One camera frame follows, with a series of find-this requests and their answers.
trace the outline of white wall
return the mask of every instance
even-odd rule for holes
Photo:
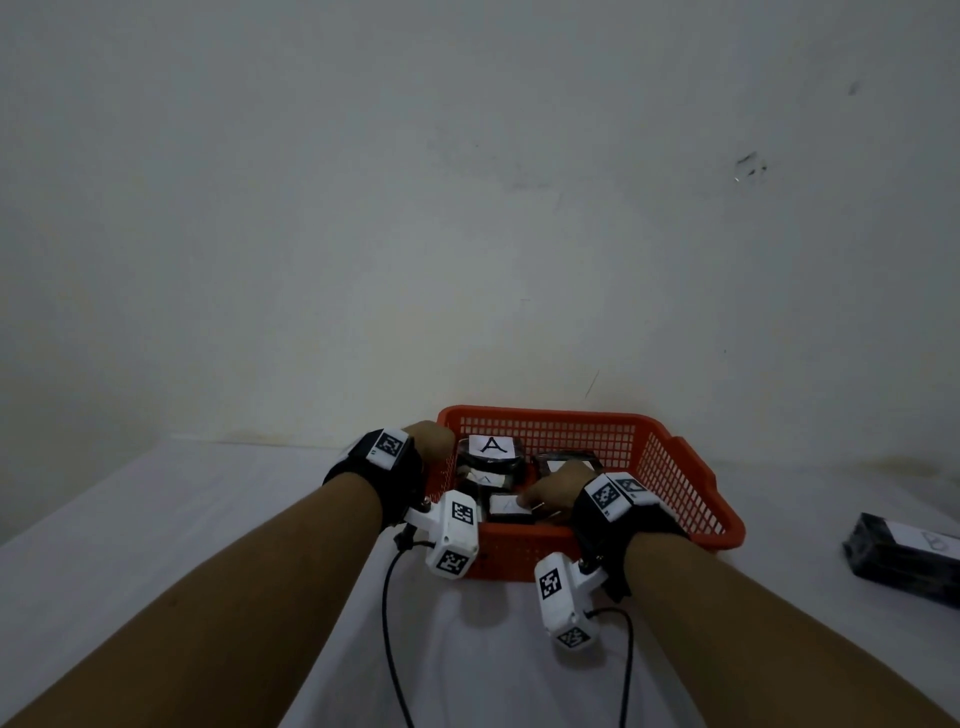
[[[0,13],[8,529],[161,433],[460,401],[960,460],[950,0]]]

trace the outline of black cable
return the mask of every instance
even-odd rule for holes
[[[403,691],[400,689],[400,679],[396,676],[394,652],[390,648],[390,629],[387,627],[387,587],[390,586],[390,575],[394,572],[396,562],[400,560],[400,556],[409,551],[413,546],[430,546],[432,548],[433,546],[436,546],[436,544],[434,544],[432,541],[414,541],[409,547],[404,548],[400,545],[400,541],[397,541],[397,547],[399,547],[400,551],[390,563],[390,568],[387,569],[387,575],[383,580],[383,602],[380,610],[380,615],[383,619],[383,646],[387,650],[387,665],[390,667],[390,679],[394,681],[396,700],[400,704],[400,710],[403,711],[403,719],[407,721],[407,728],[414,728],[414,721],[412,718],[410,718],[410,711],[407,709],[407,701],[403,699]]]
[[[625,728],[627,725],[627,701],[630,699],[630,673],[634,670],[634,621],[624,610],[616,607],[594,609],[592,612],[587,612],[587,619],[593,619],[596,615],[605,612],[616,612],[623,616],[627,621],[627,633],[630,638],[627,643],[627,673],[623,677],[623,698],[620,700],[620,728]]]

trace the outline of hand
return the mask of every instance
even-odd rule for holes
[[[403,431],[414,438],[414,447],[428,465],[446,460],[453,454],[453,446],[457,444],[452,429],[429,420],[404,427]]]
[[[567,460],[558,471],[541,478],[517,496],[516,504],[533,508],[542,503],[548,512],[568,514],[580,491],[598,474],[582,460]]]

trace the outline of wrist strap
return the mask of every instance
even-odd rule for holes
[[[635,534],[689,538],[663,502],[629,473],[604,473],[591,480],[573,503],[571,526],[586,569],[603,568],[609,577],[604,590],[616,602],[630,596],[623,558]]]
[[[423,501],[426,469],[413,437],[403,430],[368,432],[330,469],[324,483],[342,473],[355,473],[373,486],[383,511],[381,531],[403,521],[407,508]]]

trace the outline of red plastic basket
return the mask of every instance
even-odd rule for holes
[[[509,435],[522,439],[529,456],[555,449],[591,449],[608,470],[630,471],[680,517],[693,543],[710,551],[743,544],[743,521],[717,493],[716,477],[682,437],[673,437],[657,420],[612,412],[563,412],[538,409],[448,407],[437,422],[457,439],[469,434]],[[454,485],[454,458],[435,466],[426,492],[435,501]],[[528,466],[527,482],[533,482]],[[480,523],[480,553],[467,577],[533,581],[534,566],[562,551],[580,558],[566,526]]]

